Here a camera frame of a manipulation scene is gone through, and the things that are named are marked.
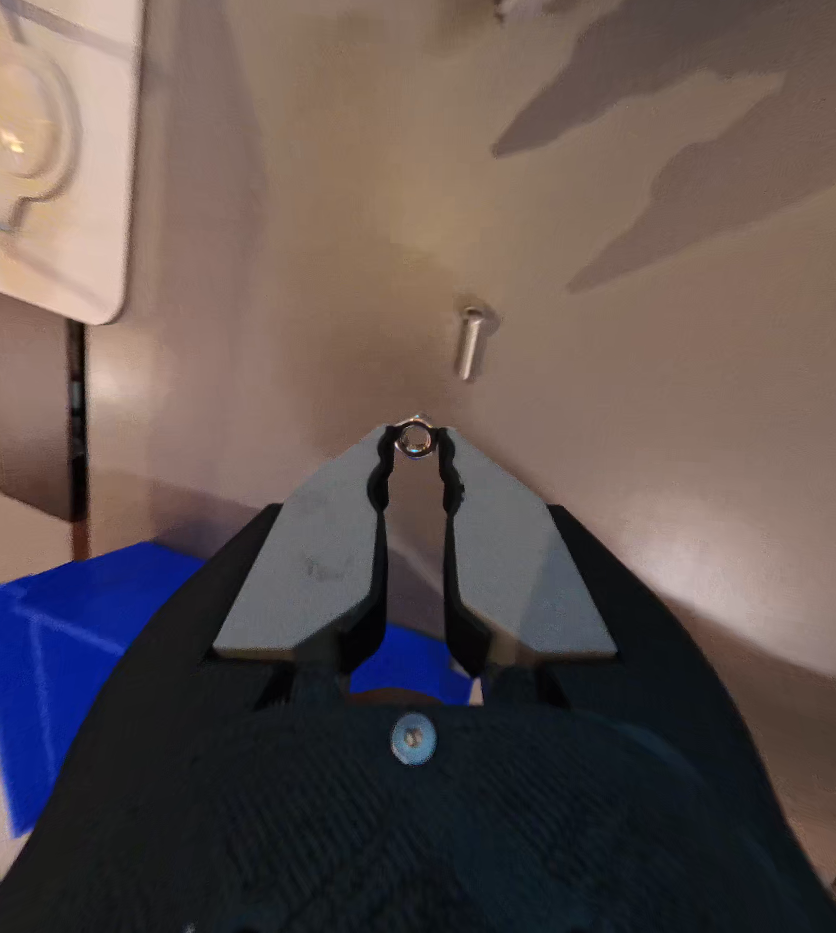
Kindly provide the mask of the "silver hex nut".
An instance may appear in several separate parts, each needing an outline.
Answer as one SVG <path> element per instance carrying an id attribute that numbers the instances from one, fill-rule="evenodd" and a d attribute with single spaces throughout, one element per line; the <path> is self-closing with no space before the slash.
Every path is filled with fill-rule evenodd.
<path id="1" fill-rule="evenodd" d="M 424 414 L 415 414 L 396 425 L 396 448 L 410 460 L 435 452 L 436 428 Z"/>

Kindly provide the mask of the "white document stand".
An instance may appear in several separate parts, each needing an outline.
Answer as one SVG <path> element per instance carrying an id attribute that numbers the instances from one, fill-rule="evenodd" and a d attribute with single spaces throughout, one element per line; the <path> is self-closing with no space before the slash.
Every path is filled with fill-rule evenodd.
<path id="1" fill-rule="evenodd" d="M 90 326 L 127 287 L 144 13 L 0 1 L 0 295 Z"/>

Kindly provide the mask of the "silver hex bolt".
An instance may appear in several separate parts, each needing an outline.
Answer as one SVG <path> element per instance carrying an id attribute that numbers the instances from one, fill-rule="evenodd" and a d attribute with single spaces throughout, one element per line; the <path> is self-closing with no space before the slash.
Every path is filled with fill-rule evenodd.
<path id="1" fill-rule="evenodd" d="M 462 382 L 474 379 L 477 357 L 490 324 L 490 317 L 488 309 L 482 306 L 471 305 L 460 311 L 454 372 Z"/>

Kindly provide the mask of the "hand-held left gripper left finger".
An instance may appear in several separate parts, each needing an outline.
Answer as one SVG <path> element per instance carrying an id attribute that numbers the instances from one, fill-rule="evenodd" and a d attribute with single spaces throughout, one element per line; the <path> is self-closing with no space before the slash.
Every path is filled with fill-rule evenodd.
<path id="1" fill-rule="evenodd" d="M 394 426 L 373 429 L 288 496 L 215 637 L 216 655 L 348 674 L 378 649 L 396 435 Z"/>

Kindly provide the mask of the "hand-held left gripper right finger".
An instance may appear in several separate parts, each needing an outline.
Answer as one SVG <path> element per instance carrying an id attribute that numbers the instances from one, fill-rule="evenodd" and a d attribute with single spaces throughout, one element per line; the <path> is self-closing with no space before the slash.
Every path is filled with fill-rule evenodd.
<path id="1" fill-rule="evenodd" d="M 490 665 L 612 659 L 617 646 L 548 505 L 454 429 L 437 433 L 451 655 Z"/>

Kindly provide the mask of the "blue plastic bin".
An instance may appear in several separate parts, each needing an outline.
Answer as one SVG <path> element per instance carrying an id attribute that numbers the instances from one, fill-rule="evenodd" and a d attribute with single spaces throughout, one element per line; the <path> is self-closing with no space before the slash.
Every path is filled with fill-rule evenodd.
<path id="1" fill-rule="evenodd" d="M 108 677 L 145 625 L 202 561 L 143 542 L 0 584 L 0 774 L 13 838 L 32 830 Z M 343 691 L 345 675 L 314 664 L 273 667 L 251 706 Z M 353 694 L 393 690 L 447 706 L 470 702 L 471 679 L 431 636 L 385 625 L 350 675 Z"/>

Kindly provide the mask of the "grey desk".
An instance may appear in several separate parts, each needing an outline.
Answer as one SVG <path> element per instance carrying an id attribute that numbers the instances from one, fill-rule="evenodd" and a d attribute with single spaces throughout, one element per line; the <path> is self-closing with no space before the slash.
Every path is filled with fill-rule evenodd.
<path id="1" fill-rule="evenodd" d="M 202 566 L 0 931 L 836 931 L 836 2 L 144 3 L 82 522 Z M 69 321 L 0 295 L 11 572 L 72 536 Z M 251 706 L 309 664 L 213 651 L 284 501 L 415 414 L 386 623 L 448 647 L 450 427 L 548 505 L 616 656 Z"/>

